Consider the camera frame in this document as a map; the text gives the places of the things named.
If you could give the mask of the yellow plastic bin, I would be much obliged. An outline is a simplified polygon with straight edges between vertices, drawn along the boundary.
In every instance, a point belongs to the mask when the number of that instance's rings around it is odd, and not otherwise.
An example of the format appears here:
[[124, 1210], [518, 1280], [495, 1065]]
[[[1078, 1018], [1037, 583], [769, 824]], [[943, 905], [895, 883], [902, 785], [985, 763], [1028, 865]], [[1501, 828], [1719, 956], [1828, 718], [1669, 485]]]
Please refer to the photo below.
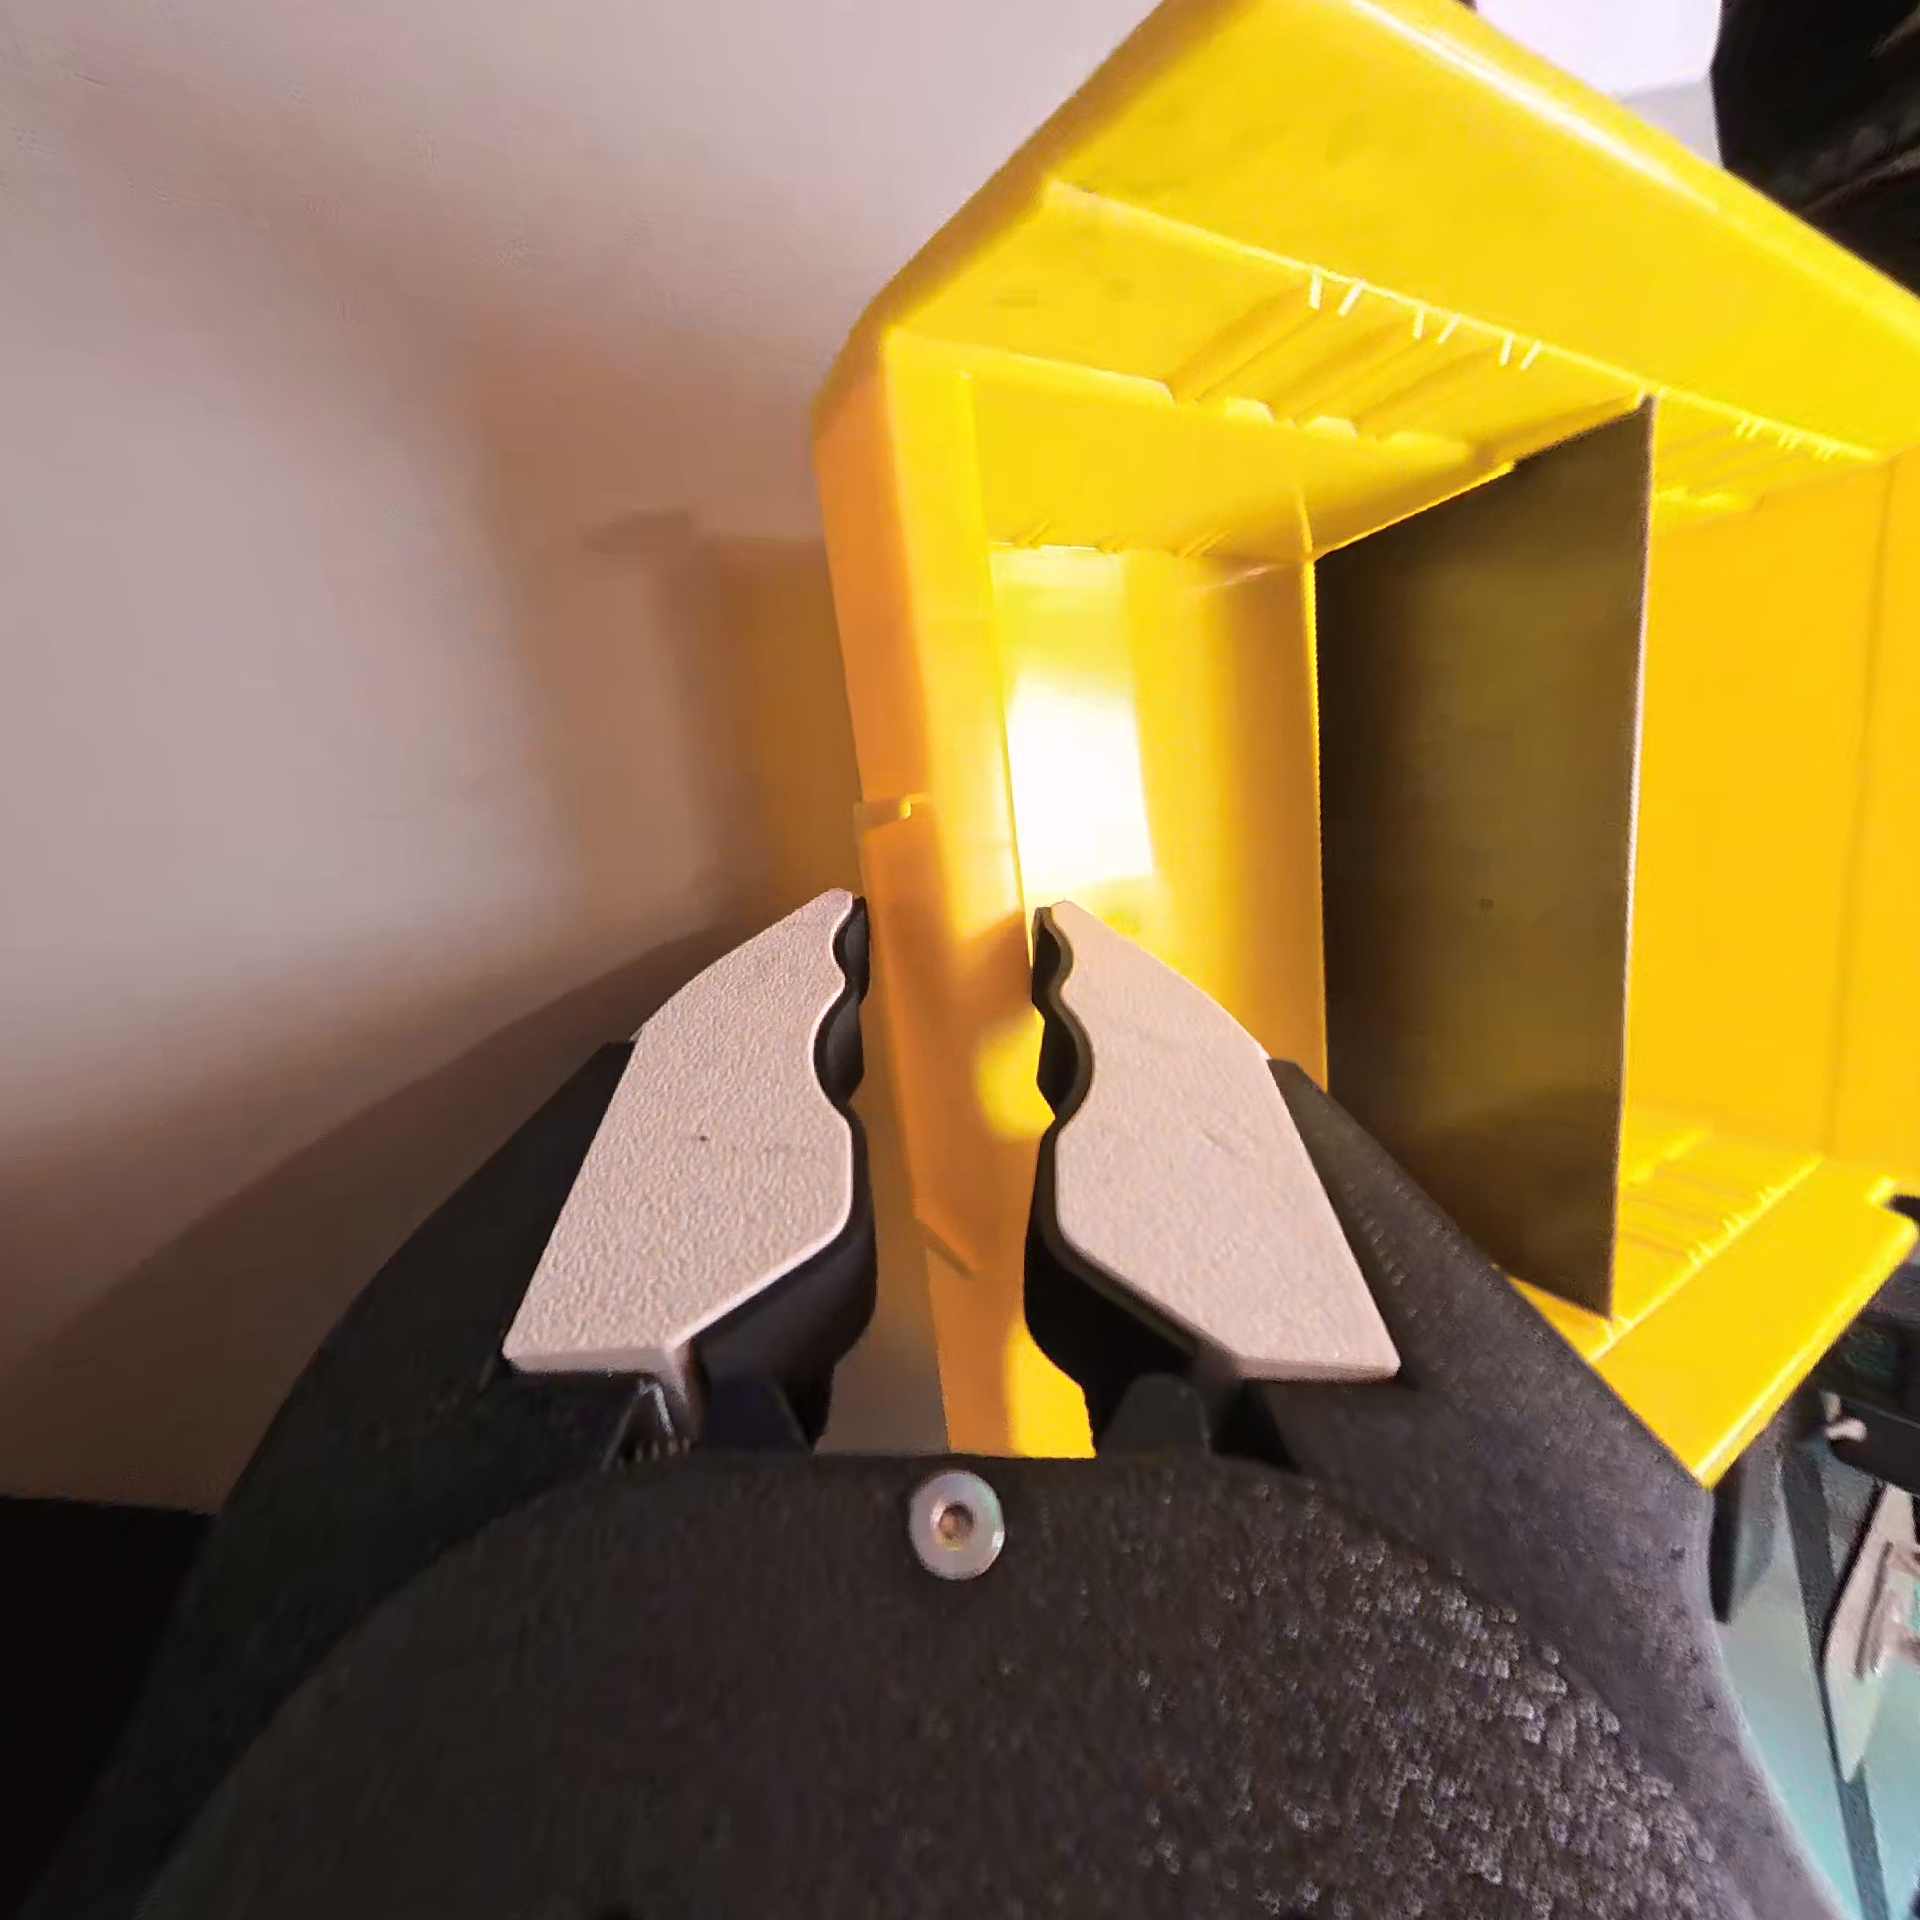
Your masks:
[[1917, 1228], [1917, 298], [1458, 4], [1166, 4], [817, 404], [945, 1432], [1078, 1455], [1021, 1325], [1031, 919], [1329, 1086], [1312, 566], [1651, 401], [1608, 1317], [1719, 1481]]

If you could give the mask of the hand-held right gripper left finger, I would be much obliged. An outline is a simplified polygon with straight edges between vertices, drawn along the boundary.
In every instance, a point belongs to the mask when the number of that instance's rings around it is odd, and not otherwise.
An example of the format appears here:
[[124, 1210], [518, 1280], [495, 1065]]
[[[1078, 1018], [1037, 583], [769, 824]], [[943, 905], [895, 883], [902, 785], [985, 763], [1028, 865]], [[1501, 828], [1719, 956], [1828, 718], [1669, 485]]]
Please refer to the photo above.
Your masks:
[[518, 1373], [830, 1387], [876, 1312], [864, 905], [827, 888], [636, 1032], [501, 1339]]

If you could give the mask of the grey bin divider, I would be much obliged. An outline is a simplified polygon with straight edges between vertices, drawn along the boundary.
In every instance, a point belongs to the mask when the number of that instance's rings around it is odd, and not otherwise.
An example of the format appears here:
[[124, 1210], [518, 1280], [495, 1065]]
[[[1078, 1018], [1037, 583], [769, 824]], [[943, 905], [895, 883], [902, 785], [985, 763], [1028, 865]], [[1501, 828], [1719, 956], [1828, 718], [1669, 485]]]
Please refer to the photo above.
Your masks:
[[1616, 1298], [1651, 401], [1312, 566], [1334, 1101], [1504, 1275]]

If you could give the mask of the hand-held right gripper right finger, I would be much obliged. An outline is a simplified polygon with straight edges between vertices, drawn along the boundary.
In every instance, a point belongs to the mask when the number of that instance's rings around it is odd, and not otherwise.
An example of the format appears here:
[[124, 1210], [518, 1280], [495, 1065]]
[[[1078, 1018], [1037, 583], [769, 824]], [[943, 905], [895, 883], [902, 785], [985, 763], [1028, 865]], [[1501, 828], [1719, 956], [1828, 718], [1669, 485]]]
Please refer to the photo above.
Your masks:
[[1205, 1383], [1373, 1385], [1399, 1351], [1259, 1042], [1073, 902], [1034, 916], [1043, 1262]]

